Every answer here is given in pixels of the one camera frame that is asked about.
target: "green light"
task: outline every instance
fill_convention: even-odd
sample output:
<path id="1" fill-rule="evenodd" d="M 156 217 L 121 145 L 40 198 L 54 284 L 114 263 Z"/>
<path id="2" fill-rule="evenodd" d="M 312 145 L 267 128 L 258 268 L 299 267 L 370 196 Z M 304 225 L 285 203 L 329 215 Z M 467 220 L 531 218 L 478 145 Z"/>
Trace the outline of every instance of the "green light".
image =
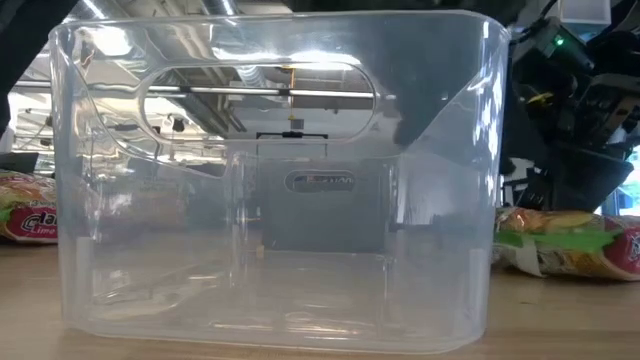
<path id="1" fill-rule="evenodd" d="M 564 38 L 562 36 L 556 36 L 554 39 L 556 46 L 562 46 L 564 44 Z"/>

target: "snack bag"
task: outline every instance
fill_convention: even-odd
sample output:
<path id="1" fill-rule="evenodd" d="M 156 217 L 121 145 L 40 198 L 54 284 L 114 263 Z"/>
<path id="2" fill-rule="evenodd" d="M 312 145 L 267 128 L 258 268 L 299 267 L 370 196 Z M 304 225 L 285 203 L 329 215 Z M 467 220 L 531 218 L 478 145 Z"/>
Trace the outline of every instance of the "snack bag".
<path id="1" fill-rule="evenodd" d="M 640 280 L 640 217 L 500 209 L 494 252 L 536 276 Z"/>
<path id="2" fill-rule="evenodd" d="M 57 220 L 55 180 L 0 170 L 0 236 L 55 244 Z"/>

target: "table surface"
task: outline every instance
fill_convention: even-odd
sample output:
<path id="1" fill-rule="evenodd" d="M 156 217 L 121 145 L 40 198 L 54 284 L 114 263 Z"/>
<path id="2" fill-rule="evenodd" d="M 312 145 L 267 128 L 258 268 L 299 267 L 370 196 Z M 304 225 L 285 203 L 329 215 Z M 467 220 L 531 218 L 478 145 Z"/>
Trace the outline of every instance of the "table surface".
<path id="1" fill-rule="evenodd" d="M 393 357 L 97 337 L 64 328 L 58 289 L 55 247 L 0 247 L 0 359 L 640 359 L 640 283 L 494 274 L 481 340 Z"/>

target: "clear plastic bin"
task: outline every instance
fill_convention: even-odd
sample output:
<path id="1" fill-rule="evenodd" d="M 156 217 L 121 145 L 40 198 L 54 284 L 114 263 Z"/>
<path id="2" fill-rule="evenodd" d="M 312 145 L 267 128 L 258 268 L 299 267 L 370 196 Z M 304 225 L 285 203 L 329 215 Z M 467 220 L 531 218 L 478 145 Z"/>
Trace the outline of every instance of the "clear plastic bin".
<path id="1" fill-rule="evenodd" d="M 167 50 L 181 34 L 211 51 Z M 463 11 L 56 28 L 65 321 L 109 336 L 391 353 L 478 339 L 508 40 Z M 146 121 L 147 89 L 168 68 L 292 62 L 361 71 L 373 89 L 363 128 L 178 141 Z M 224 150 L 214 171 L 171 155 L 211 148 Z"/>

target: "container wall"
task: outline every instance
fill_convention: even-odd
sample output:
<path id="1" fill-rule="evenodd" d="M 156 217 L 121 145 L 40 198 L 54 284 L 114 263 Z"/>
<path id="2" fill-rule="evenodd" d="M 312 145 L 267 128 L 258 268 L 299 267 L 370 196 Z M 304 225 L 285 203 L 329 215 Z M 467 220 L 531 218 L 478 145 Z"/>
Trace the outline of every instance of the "container wall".
<path id="1" fill-rule="evenodd" d="M 176 29 L 211 51 L 176 50 Z M 125 34 L 128 50 L 100 51 L 105 31 Z M 71 325 L 403 353 L 482 335 L 508 43 L 499 24 L 466 12 L 154 19 L 68 24 L 52 40 Z M 178 142 L 145 120 L 146 88 L 167 68 L 300 61 L 367 76 L 375 106 L 357 135 Z M 125 75 L 106 76 L 114 67 Z M 175 158 L 212 147 L 224 151 L 197 167 Z"/>

